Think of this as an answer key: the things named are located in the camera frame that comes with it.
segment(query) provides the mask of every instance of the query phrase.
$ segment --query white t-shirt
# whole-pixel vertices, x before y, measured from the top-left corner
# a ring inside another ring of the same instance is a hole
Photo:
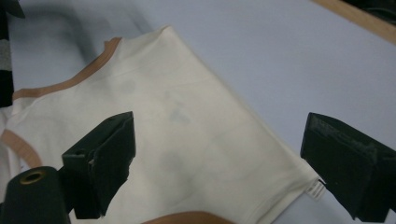
[[[136,157],[106,217],[141,223],[204,211],[273,221],[317,178],[171,27],[114,38],[75,77],[14,94],[1,140],[32,167],[61,155],[104,119],[134,112]]]

